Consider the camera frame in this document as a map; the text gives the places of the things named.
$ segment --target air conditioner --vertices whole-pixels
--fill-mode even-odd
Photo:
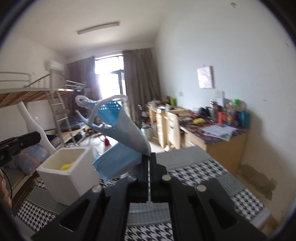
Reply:
[[[50,71],[50,70],[55,70],[55,71],[58,71],[58,72],[64,72],[64,65],[63,64],[60,64],[54,60],[51,60],[48,62],[47,64],[47,71]]]

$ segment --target yellow object in box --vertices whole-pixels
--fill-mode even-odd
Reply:
[[[205,120],[203,118],[197,118],[197,119],[194,119],[192,122],[193,124],[200,124],[200,123],[204,123]]]
[[[62,165],[61,171],[68,170],[73,164],[74,164],[74,162],[71,162],[70,164]]]

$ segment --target drawer handle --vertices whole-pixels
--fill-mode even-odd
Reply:
[[[190,141],[188,141],[188,143],[190,144],[190,145],[192,145],[192,146],[195,146],[194,144],[192,144]]]

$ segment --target blue face mask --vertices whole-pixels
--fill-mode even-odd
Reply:
[[[126,96],[112,96],[97,102],[89,100],[85,96],[76,97],[79,106],[91,110],[88,120],[79,111],[76,111],[81,120],[97,132],[119,142],[94,162],[94,166],[103,180],[129,171],[134,165],[141,163],[142,154],[150,156],[151,153],[147,138],[118,103],[118,101],[125,102],[126,100]],[[109,126],[95,125],[93,122],[96,117]]]

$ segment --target metal screw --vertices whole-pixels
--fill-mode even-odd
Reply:
[[[133,175],[133,174],[130,174],[130,175],[128,175],[128,180],[129,181],[136,181],[137,180],[137,176],[136,175]]]
[[[201,185],[197,185],[196,189],[200,192],[205,192],[207,187],[205,185],[201,184]]]
[[[165,175],[163,175],[161,178],[162,178],[162,180],[164,180],[164,181],[170,181],[170,180],[172,179],[172,177],[171,177],[169,174],[165,174]]]
[[[93,186],[93,188],[91,190],[95,193],[100,192],[100,191],[102,191],[102,186],[101,185]]]

